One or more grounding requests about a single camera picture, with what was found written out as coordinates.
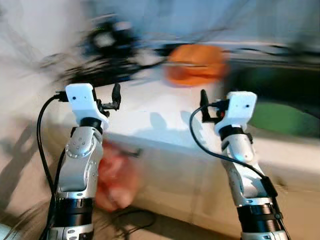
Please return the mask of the orange angular bowl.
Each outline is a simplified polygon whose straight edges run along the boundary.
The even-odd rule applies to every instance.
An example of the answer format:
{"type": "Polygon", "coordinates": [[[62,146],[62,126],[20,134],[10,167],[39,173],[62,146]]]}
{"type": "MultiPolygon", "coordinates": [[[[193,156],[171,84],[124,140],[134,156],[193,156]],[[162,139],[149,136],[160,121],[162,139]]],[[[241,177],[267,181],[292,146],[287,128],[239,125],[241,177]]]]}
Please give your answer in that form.
{"type": "Polygon", "coordinates": [[[226,71],[224,50],[214,45],[180,45],[169,53],[166,70],[170,74],[219,76],[226,71]]]}

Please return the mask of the white kitchen cabinet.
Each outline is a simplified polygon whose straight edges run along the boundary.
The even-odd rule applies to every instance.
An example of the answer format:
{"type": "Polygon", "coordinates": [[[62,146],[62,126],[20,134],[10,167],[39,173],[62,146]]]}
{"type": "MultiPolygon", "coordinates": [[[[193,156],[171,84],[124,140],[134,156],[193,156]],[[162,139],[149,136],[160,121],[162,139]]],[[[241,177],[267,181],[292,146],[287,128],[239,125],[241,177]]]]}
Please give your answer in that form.
{"type": "MultiPolygon", "coordinates": [[[[181,145],[106,141],[104,164],[124,167],[125,194],[133,207],[149,210],[234,238],[240,222],[219,158],[190,137],[181,145]]],[[[259,167],[278,192],[283,221],[293,240],[320,240],[320,147],[255,138],[259,167]]]]}

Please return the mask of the black power adapter white label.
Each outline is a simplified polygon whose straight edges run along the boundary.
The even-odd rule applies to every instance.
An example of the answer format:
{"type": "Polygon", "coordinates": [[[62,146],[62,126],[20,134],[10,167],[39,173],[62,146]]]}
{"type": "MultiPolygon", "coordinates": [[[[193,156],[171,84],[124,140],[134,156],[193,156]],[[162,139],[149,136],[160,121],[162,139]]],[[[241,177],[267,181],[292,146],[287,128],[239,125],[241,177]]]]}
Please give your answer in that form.
{"type": "Polygon", "coordinates": [[[83,53],[87,57],[130,58],[136,53],[137,41],[132,23],[106,20],[89,31],[83,53]]]}

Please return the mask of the green plate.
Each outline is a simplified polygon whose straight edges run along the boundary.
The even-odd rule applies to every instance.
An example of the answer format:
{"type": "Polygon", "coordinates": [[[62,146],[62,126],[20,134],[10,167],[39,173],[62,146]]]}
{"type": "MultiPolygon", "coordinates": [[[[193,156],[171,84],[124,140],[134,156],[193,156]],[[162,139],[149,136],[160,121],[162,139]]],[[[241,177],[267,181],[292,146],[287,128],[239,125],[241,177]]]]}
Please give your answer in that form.
{"type": "Polygon", "coordinates": [[[283,103],[256,103],[249,125],[276,134],[320,138],[319,118],[283,103]]]}

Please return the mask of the red plastic bag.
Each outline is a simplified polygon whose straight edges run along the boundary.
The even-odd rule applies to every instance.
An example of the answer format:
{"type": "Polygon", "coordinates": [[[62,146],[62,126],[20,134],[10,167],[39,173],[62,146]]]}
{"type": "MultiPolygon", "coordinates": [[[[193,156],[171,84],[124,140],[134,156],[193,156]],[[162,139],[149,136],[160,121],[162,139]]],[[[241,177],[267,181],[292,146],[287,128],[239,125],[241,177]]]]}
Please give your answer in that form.
{"type": "Polygon", "coordinates": [[[140,190],[140,171],[137,163],[121,147],[108,141],[102,146],[94,201],[107,212],[123,210],[133,203],[140,190]]]}

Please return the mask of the stainless steel sink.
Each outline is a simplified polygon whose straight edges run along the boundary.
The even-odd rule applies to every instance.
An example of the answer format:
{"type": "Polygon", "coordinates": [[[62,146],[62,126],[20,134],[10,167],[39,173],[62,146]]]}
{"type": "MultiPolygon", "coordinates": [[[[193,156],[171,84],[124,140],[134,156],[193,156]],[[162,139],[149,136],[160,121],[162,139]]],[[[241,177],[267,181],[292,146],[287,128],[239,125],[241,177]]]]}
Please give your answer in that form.
{"type": "MultiPolygon", "coordinates": [[[[253,92],[257,95],[257,103],[272,102],[292,106],[320,119],[319,58],[231,54],[228,64],[230,71],[223,83],[225,92],[241,90],[253,92]]],[[[277,134],[260,128],[256,129],[277,134]]]]}

